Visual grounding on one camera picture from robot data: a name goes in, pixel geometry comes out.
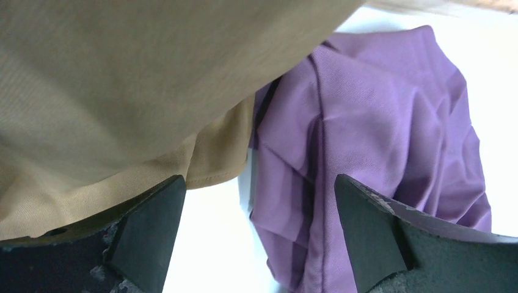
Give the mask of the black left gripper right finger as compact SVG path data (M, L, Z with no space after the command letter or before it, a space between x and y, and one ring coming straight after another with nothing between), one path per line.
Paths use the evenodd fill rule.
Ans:
M435 218L347 175L335 197L359 292L516 292L517 239Z

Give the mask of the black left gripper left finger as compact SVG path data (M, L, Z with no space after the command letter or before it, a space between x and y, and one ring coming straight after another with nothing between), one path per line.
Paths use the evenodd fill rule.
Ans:
M2 292L162 292L186 184L144 193L36 238L1 242Z

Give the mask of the purple garment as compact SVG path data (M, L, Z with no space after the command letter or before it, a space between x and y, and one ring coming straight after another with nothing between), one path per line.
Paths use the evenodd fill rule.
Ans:
M490 231L466 81L429 26L335 33L258 92L251 221L289 292L355 292L334 182L346 174Z

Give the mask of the tan brown pleated skirt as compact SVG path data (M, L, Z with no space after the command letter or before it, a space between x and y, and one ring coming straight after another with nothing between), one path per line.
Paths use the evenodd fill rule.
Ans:
M246 162L253 97L361 1L2 1L1 239Z

